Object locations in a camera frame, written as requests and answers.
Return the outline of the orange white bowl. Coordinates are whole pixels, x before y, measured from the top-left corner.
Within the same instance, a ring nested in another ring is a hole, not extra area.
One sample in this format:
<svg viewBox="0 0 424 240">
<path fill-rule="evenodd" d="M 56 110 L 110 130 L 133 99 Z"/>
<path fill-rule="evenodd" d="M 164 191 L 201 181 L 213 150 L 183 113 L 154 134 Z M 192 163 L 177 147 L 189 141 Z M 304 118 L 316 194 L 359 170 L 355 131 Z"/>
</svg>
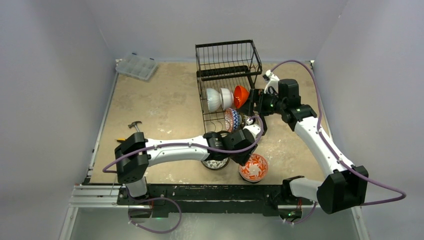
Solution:
<svg viewBox="0 0 424 240">
<path fill-rule="evenodd" d="M 233 102 L 236 109 L 240 109 L 248 100 L 249 97 L 249 91 L 241 86 L 237 85 L 233 92 Z"/>
</svg>

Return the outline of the red patterned black bowl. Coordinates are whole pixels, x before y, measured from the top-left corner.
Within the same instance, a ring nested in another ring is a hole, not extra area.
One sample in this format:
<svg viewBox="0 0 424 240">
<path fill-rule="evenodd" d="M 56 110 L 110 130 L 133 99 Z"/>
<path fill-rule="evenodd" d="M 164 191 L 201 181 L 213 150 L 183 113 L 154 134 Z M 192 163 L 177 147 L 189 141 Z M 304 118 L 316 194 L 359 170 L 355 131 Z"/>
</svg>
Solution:
<svg viewBox="0 0 424 240">
<path fill-rule="evenodd" d="M 227 108 L 224 113 L 225 127 L 228 132 L 237 130 L 241 125 L 241 116 L 236 109 Z"/>
</svg>

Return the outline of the white ribbed bowl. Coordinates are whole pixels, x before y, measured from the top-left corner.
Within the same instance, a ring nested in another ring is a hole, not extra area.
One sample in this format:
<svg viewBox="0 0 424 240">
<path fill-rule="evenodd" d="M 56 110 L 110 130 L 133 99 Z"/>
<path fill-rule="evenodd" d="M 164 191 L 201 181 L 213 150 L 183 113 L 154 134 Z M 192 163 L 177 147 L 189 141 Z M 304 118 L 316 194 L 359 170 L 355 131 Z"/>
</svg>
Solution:
<svg viewBox="0 0 424 240">
<path fill-rule="evenodd" d="M 220 93 L 213 88 L 206 89 L 206 100 L 209 112 L 217 111 L 222 104 Z"/>
</svg>

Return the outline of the black wire dish rack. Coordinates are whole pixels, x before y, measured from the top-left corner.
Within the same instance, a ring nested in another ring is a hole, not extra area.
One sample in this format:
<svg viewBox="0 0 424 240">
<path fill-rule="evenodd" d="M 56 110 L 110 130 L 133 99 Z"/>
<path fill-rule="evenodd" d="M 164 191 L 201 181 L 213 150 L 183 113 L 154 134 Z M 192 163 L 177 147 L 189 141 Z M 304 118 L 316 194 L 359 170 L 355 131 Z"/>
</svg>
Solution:
<svg viewBox="0 0 424 240">
<path fill-rule="evenodd" d="M 252 39 L 203 43 L 195 45 L 195 57 L 204 131 L 223 131 L 226 129 L 225 110 L 222 107 L 215 111 L 208 109 L 206 89 L 254 88 L 263 72 L 258 50 Z"/>
</svg>

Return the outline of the red floral bowl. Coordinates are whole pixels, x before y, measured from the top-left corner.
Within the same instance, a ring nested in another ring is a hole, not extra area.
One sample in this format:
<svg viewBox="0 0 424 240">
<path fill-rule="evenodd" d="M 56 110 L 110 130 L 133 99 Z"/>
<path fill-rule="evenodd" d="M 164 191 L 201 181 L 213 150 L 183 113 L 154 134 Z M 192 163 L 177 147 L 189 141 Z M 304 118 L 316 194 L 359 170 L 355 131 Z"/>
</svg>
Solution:
<svg viewBox="0 0 424 240">
<path fill-rule="evenodd" d="M 268 174 L 269 165 L 267 160 L 259 155 L 253 153 L 244 166 L 239 166 L 238 172 L 244 181 L 250 183 L 258 183 L 262 181 Z"/>
</svg>

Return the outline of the brown beige bowl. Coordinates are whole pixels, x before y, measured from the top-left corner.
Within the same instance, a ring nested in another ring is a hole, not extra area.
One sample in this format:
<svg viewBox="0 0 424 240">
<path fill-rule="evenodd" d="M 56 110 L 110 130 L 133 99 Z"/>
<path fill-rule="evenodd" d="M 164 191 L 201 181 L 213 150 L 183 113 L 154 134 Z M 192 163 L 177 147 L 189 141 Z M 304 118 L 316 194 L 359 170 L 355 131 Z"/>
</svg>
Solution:
<svg viewBox="0 0 424 240">
<path fill-rule="evenodd" d="M 245 126 L 250 126 L 256 123 L 256 119 L 253 118 L 251 119 L 251 116 L 248 116 L 244 113 L 240 113 L 240 118 L 241 118 L 241 128 L 244 128 Z"/>
</svg>

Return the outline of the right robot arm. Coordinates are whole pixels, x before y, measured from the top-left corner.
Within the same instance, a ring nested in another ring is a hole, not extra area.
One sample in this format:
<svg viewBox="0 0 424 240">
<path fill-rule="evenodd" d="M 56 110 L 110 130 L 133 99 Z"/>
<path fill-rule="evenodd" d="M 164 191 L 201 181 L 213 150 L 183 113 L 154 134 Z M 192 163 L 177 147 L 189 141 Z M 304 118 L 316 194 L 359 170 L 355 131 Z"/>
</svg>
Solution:
<svg viewBox="0 0 424 240">
<path fill-rule="evenodd" d="M 296 176 L 283 180 L 280 196 L 288 204 L 299 198 L 309 199 L 320 205 L 327 214 L 360 206 L 365 202 L 368 171 L 364 166 L 355 166 L 322 130 L 317 114 L 312 107 L 301 103 L 299 84 L 294 79 L 279 80 L 277 89 L 267 93 L 264 89 L 251 89 L 240 111 L 253 116 L 281 115 L 309 148 L 318 162 L 324 181 Z"/>
</svg>

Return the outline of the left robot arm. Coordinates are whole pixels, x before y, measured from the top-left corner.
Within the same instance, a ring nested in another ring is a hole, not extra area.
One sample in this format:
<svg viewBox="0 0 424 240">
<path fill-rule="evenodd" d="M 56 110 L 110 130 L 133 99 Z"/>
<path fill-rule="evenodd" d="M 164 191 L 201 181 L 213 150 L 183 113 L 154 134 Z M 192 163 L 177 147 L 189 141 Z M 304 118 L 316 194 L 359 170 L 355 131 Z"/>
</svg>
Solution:
<svg viewBox="0 0 424 240">
<path fill-rule="evenodd" d="M 117 180 L 129 187 L 130 199 L 142 205 L 149 199 L 144 180 L 148 167 L 175 161 L 221 162 L 225 159 L 244 166 L 262 135 L 257 126 L 226 135 L 208 132 L 179 140 L 155 140 L 145 138 L 143 132 L 135 132 L 114 150 Z"/>
</svg>

